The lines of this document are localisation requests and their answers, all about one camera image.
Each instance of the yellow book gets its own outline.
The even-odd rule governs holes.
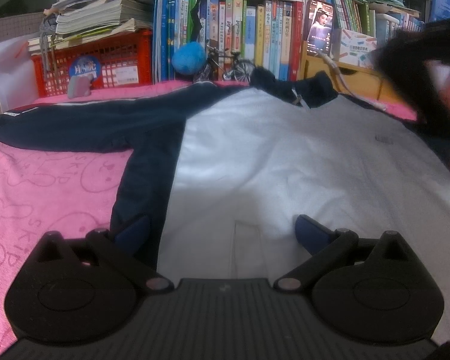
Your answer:
[[[263,37],[265,26],[265,7],[263,5],[257,6],[257,29],[255,33],[257,38],[255,40],[255,66],[263,66]]]

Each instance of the stuffed animal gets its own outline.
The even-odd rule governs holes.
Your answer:
[[[197,73],[207,61],[202,45],[190,42],[178,49],[172,57],[172,66],[177,73],[191,76]]]

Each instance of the black fabric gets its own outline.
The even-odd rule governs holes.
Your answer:
[[[310,108],[320,107],[338,95],[332,81],[324,71],[318,72],[310,79],[293,82],[279,81],[269,70],[257,67],[252,72],[250,85],[288,103],[296,100],[296,95],[292,91],[295,89]]]

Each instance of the cable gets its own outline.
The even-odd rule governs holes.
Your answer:
[[[340,71],[340,68],[338,67],[338,65],[335,63],[335,61],[333,61],[328,55],[317,51],[317,55],[325,62],[325,64],[327,64],[327,66],[335,73],[335,75],[337,76],[337,78],[340,80],[340,83],[343,85],[343,87],[354,97],[356,97],[357,99],[364,101],[365,103],[368,103],[370,105],[372,105],[375,108],[378,108],[379,110],[382,111],[386,111],[387,106],[383,103],[380,102],[376,102],[370,99],[367,99],[365,97],[359,96],[356,93],[354,93],[347,85],[347,83],[345,82],[345,79],[343,77],[342,72]]]

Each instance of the sticker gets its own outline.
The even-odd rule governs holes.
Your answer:
[[[117,67],[112,71],[115,75],[113,83],[115,85],[138,84],[138,67],[127,66]]]
[[[102,67],[97,58],[91,55],[85,55],[78,57],[72,62],[68,73],[70,77],[87,77],[91,74],[94,77],[93,82],[102,74]]]

